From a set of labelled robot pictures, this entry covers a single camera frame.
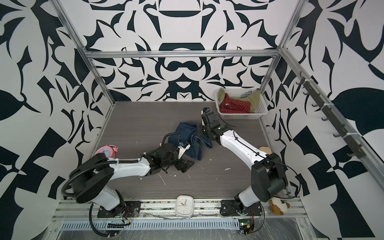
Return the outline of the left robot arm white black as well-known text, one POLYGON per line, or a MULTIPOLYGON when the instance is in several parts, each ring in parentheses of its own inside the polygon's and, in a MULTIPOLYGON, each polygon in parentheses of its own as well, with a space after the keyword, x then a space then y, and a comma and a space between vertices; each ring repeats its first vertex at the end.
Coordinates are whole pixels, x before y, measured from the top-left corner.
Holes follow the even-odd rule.
POLYGON ((126 203, 118 190, 107 186, 108 182, 126 177, 147 177, 175 167, 185 173, 194 162, 183 160, 183 155, 191 148, 191 143, 181 140, 177 143, 162 141, 161 145, 144 153, 137 159, 119 160, 108 158, 104 153, 95 154, 73 170, 61 189, 64 197, 73 197, 79 204, 93 203, 108 211, 113 217, 122 213, 126 203))

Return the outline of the blue denim skirt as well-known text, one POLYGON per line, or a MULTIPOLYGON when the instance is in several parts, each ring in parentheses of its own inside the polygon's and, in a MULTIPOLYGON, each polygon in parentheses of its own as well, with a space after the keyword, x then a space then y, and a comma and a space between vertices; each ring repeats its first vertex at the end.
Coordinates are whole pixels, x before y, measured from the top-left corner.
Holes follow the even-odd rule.
POLYGON ((176 147, 180 142, 187 142, 190 148, 185 152, 192 159, 201 161, 203 158, 203 146, 208 149, 213 148, 212 141, 206 136, 198 135, 198 124, 192 122, 181 122, 175 130, 177 135, 172 135, 168 138, 168 142, 176 147))

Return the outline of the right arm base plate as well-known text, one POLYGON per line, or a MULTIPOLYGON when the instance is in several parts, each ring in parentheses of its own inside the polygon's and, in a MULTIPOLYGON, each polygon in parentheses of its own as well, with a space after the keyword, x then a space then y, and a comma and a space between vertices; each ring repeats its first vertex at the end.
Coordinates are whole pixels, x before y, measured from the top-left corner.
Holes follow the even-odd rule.
POLYGON ((250 207, 243 207, 236 200, 221 200, 220 214, 224 217, 259 217, 263 214, 262 205, 256 203, 250 207))

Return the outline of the red polka dot skirt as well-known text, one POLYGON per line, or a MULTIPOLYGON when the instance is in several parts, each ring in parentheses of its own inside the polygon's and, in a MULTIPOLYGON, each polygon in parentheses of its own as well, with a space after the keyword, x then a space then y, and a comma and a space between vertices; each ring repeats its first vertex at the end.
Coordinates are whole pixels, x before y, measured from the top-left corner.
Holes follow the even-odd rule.
POLYGON ((249 114, 251 103, 248 101, 236 100, 224 94, 219 98, 220 112, 224 114, 249 114))

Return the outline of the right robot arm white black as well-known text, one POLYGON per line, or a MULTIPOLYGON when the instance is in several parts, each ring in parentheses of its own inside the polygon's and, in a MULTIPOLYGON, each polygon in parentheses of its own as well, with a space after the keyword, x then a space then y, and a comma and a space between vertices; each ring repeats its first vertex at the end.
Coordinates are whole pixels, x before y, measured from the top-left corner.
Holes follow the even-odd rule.
POLYGON ((268 202, 288 186, 286 168, 276 154, 267 154, 244 140, 235 130, 222 125, 209 108, 201 111, 198 132, 233 152, 251 171, 251 184, 235 196, 243 210, 259 202, 268 202))

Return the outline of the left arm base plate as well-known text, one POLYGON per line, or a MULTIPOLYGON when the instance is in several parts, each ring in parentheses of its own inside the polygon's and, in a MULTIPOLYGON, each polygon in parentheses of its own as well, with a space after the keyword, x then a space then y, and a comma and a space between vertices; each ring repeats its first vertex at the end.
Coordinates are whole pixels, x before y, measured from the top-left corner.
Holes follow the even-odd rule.
POLYGON ((118 205, 116 208, 107 211, 103 207, 99 207, 98 218, 114 218, 123 216, 123 218, 131 218, 138 215, 141 211, 141 201, 125 201, 124 204, 118 205))

